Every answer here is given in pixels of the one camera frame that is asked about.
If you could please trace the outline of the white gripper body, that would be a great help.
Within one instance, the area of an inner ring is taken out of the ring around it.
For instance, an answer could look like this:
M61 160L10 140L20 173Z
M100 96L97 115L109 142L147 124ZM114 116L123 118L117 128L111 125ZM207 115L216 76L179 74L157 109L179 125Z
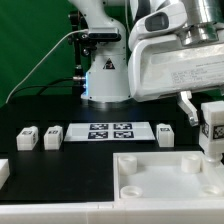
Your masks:
M128 64L131 96L148 101L224 85L224 40L183 47L175 35L140 41Z

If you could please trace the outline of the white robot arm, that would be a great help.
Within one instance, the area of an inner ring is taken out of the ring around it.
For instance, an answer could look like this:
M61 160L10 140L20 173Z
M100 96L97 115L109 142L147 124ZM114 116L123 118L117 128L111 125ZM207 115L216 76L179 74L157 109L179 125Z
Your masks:
M170 96L199 124L191 94L224 85L220 0L68 0L91 56L81 98L107 107Z

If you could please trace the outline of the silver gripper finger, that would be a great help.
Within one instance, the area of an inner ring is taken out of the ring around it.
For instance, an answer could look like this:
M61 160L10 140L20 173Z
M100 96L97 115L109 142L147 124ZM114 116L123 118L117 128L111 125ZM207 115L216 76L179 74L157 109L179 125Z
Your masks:
M178 94L178 106L187 114L190 125L194 127L199 125L199 118L191 99L192 93L190 91L182 91Z

